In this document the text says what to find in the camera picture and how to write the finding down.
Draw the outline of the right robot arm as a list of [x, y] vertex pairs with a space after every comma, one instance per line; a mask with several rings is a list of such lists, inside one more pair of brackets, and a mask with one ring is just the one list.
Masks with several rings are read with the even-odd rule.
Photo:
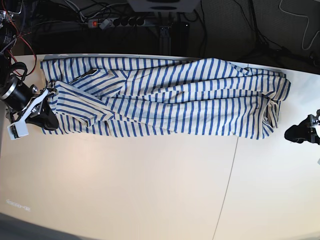
[[13, 17], [25, 10], [24, 2], [21, 1], [19, 12], [16, 12], [17, 7], [17, 0], [0, 2], [0, 101], [6, 106], [5, 117], [12, 124], [9, 129], [15, 132], [18, 121], [47, 131], [57, 130], [59, 122], [48, 103], [53, 92], [47, 88], [39, 90], [34, 84], [27, 86], [24, 81], [31, 73], [26, 64], [17, 61], [12, 54], [18, 39], [30, 46], [23, 31], [13, 22]]

